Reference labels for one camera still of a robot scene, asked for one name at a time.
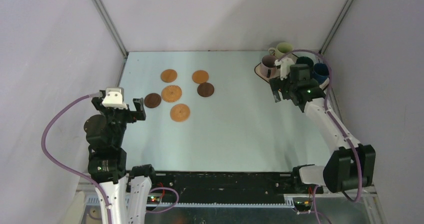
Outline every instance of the wooden coaster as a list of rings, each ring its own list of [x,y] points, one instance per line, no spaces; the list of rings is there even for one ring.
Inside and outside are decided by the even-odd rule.
[[[178,101],[183,95],[183,91],[177,85],[169,85],[162,90],[162,99],[167,103]]]
[[[209,80],[209,74],[204,70],[197,70],[193,73],[192,79],[193,82],[202,84]]]
[[[197,87],[197,93],[204,98],[212,96],[214,92],[215,87],[209,82],[204,82]]]
[[[156,108],[161,104],[162,97],[157,93],[150,93],[144,98],[144,105],[147,108]]]
[[[177,104],[173,106],[170,114],[173,121],[184,122],[190,116],[190,108],[186,104]]]
[[[162,74],[160,74],[160,79],[166,83],[171,83],[177,79],[177,72],[173,69],[164,70]]]

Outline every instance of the navy blue mug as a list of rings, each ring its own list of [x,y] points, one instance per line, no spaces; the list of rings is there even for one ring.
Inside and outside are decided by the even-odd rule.
[[[313,65],[312,77],[321,85],[329,78],[329,69],[324,63]]]

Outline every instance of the mug handle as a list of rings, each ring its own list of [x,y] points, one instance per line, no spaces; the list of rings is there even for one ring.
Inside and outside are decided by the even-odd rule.
[[[268,49],[268,53],[269,53],[270,55],[275,56],[275,55],[276,55],[276,52],[277,52],[277,48],[275,48],[275,47],[270,47],[270,48]]]

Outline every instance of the white backdrop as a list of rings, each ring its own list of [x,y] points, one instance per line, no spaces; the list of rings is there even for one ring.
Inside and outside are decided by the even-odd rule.
[[[102,0],[129,51],[319,49],[346,0]]]
[[[424,0],[356,0],[327,58],[350,131],[376,151],[388,223],[424,220]]]
[[[123,58],[91,0],[0,0],[0,222],[58,223],[79,177],[41,151],[50,119],[76,98],[115,85]],[[87,100],[47,137],[53,156],[86,170]]]

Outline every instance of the wire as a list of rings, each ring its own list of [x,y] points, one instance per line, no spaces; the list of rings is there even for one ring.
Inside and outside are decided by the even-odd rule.
[[[170,205],[168,208],[166,208],[166,209],[159,210],[159,211],[146,210],[146,213],[156,213],[156,214],[157,213],[164,213],[164,212],[169,211],[172,208],[174,208],[178,204],[178,201],[180,200],[180,195],[178,195],[178,192],[176,190],[172,189],[172,188],[169,188],[169,187],[156,187],[156,188],[153,188],[153,189],[150,190],[149,194],[152,193],[152,192],[154,192],[154,191],[157,191],[157,190],[168,190],[168,191],[171,191],[171,192],[175,193],[176,201],[172,205]]]
[[[313,205],[313,211],[315,212],[315,217],[318,220],[318,223],[321,224],[320,218],[318,217],[317,204],[315,203],[315,194],[317,193],[318,187],[319,187],[319,185],[316,185],[315,188],[313,189],[312,201],[315,204],[315,205]]]
[[[325,220],[327,220],[327,222],[329,223],[329,224],[333,224],[332,222],[331,222],[331,220],[330,220],[330,218],[328,217],[328,216],[326,216],[324,213],[321,213],[321,212],[315,212],[315,211],[298,211],[297,209],[296,209],[296,207],[295,208],[293,208],[293,209],[291,209],[291,210],[293,210],[295,213],[297,213],[298,215],[299,214],[311,214],[311,213],[314,213],[314,214],[316,214],[316,213],[318,213],[318,215],[320,215],[321,217],[323,217]]]
[[[161,186],[162,188],[164,187],[164,185],[162,184],[162,182],[159,182],[159,186]],[[162,190],[162,195],[159,197],[159,199],[162,201],[162,198],[165,196],[165,189]]]
[[[41,136],[41,149],[42,149],[42,152],[44,153],[44,155],[46,155],[46,157],[50,160],[50,161],[52,161],[54,164],[56,164],[57,166],[59,166],[59,167],[61,167],[61,168],[63,168],[63,169],[65,169],[66,171],[68,171],[68,172],[70,172],[70,173],[73,173],[73,174],[75,174],[75,175],[77,175],[77,176],[80,176],[80,177],[82,177],[82,178],[84,178],[85,180],[87,180],[87,181],[89,181],[90,183],[92,183],[99,191],[100,191],[100,193],[101,193],[101,196],[103,197],[103,200],[104,200],[104,204],[105,204],[105,206],[106,206],[106,211],[107,211],[107,220],[108,220],[108,223],[109,224],[112,224],[112,213],[111,213],[111,210],[109,209],[109,208],[107,208],[109,205],[110,205],[110,202],[109,202],[109,200],[108,200],[108,198],[107,198],[107,195],[106,195],[106,193],[105,193],[105,190],[103,190],[103,188],[100,186],[100,184],[98,184],[95,180],[93,180],[91,177],[89,177],[89,176],[87,176],[87,175],[85,175],[85,174],[83,174],[83,173],[81,173],[81,172],[79,172],[79,171],[77,171],[77,170],[74,170],[74,169],[72,169],[72,168],[70,168],[70,167],[68,167],[68,166],[66,166],[66,165],[64,165],[64,164],[62,164],[61,162],[59,162],[58,160],[56,160],[50,153],[49,153],[49,151],[47,151],[47,148],[46,148],[46,137],[47,137],[47,133],[49,132],[49,130],[50,130],[50,128],[53,126],[53,124],[67,111],[67,110],[69,110],[72,106],[74,106],[75,104],[77,104],[77,103],[79,103],[79,102],[81,102],[82,100],[84,100],[84,99],[88,99],[88,98],[91,98],[91,97],[98,97],[99,96],[99,93],[94,93],[94,94],[91,94],[91,95],[85,95],[85,96],[82,96],[82,97],[80,97],[80,98],[78,98],[78,99],[76,99],[76,100],[74,100],[73,102],[71,102],[69,105],[67,105],[65,108],[63,108],[61,111],[59,111],[59,113],[58,114],[56,114],[54,117],[53,117],[53,119],[51,119],[51,121],[47,124],[47,126],[45,127],[45,129],[44,129],[44,132],[42,133],[42,136]]]
[[[322,59],[322,61],[324,62],[325,65],[327,65],[328,68],[328,87],[327,87],[327,94],[325,95],[324,98],[324,109],[325,109],[325,113],[327,113],[327,115],[329,116],[329,118],[334,122],[334,124],[337,126],[338,130],[341,132],[342,136],[346,139],[347,144],[349,145],[350,149],[352,149],[353,152],[353,156],[355,158],[355,162],[356,162],[356,170],[357,170],[357,174],[358,174],[358,187],[357,187],[357,193],[356,193],[356,197],[354,199],[352,199],[351,197],[349,197],[344,191],[342,191],[342,193],[344,194],[344,196],[351,202],[358,202],[361,199],[361,193],[362,193],[362,170],[361,170],[361,163],[359,160],[359,156],[358,156],[358,152],[354,146],[354,144],[352,143],[351,139],[348,137],[348,134],[345,132],[345,130],[342,128],[342,126],[340,125],[340,123],[337,121],[337,119],[333,116],[333,114],[328,111],[329,107],[328,107],[328,99],[331,93],[331,89],[332,89],[332,83],[333,83],[333,77],[332,77],[332,69],[329,65],[329,62],[326,60],[326,58],[319,54],[318,52],[312,51],[312,50],[307,50],[307,49],[297,49],[297,50],[292,50],[289,51],[287,53],[285,53],[284,55],[282,55],[278,60],[281,61],[283,58],[287,57],[288,55],[295,53],[295,52],[305,52],[305,53],[311,53],[314,54],[316,57],[318,57],[319,59]]]
[[[309,187],[308,189],[307,189],[307,194],[308,194],[308,199],[309,199],[309,201],[311,201],[311,195],[312,195],[312,188],[311,187]]]

